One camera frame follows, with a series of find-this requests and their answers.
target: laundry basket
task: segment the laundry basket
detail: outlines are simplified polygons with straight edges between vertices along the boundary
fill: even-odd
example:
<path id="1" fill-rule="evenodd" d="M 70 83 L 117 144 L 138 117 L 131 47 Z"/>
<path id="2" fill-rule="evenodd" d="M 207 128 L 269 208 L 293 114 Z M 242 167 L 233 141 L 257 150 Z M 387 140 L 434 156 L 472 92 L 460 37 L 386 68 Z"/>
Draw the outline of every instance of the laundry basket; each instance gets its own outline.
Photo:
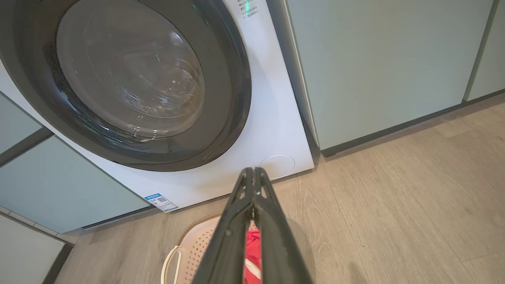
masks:
<path id="1" fill-rule="evenodd" d="M 173 283 L 191 283 L 218 222 L 219 217 L 214 217 L 197 224 L 189 230 L 179 242 L 179 245 L 175 246 L 165 259 L 161 274 L 161 284 L 167 284 L 168 265 L 176 255 L 178 255 L 178 259 Z"/>

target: wooden floor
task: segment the wooden floor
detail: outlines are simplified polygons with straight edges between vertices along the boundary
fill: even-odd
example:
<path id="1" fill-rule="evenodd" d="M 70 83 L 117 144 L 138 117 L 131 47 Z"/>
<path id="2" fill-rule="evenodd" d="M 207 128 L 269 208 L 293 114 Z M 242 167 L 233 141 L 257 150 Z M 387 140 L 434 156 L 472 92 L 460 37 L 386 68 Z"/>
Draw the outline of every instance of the wooden floor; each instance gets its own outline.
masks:
<path id="1" fill-rule="evenodd" d="M 274 184 L 315 283 L 505 282 L 505 96 L 316 162 Z M 56 283 L 159 283 L 185 229 L 225 203 L 88 232 Z"/>

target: white basket handle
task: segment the white basket handle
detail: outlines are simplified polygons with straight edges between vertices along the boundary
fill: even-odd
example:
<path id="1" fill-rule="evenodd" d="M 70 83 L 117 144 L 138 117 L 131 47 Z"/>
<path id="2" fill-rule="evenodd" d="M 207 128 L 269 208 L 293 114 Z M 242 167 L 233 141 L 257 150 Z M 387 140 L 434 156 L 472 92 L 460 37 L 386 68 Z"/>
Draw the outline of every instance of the white basket handle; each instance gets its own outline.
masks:
<path id="1" fill-rule="evenodd" d="M 174 284 L 177 283 L 177 275 L 179 274 L 179 266 L 181 265 L 181 256 L 182 253 L 179 250 L 180 246 L 175 246 L 167 255 L 167 258 L 165 259 L 165 262 L 163 263 L 163 268 L 161 270 L 161 284 L 167 284 L 167 269 L 168 265 L 170 264 L 170 261 L 174 257 L 175 253 L 179 253 L 179 259 L 177 260 L 177 268 L 175 269 L 175 277 L 174 277 Z"/>

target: white washing machine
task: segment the white washing machine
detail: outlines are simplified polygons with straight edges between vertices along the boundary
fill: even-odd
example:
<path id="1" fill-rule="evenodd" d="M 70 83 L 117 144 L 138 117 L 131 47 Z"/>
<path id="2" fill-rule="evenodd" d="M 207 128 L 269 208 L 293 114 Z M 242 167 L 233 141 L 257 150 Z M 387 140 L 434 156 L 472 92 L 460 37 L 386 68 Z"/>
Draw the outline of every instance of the white washing machine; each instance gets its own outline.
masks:
<path id="1" fill-rule="evenodd" d="M 0 90 L 161 210 L 314 167 L 265 0 L 0 6 Z"/>

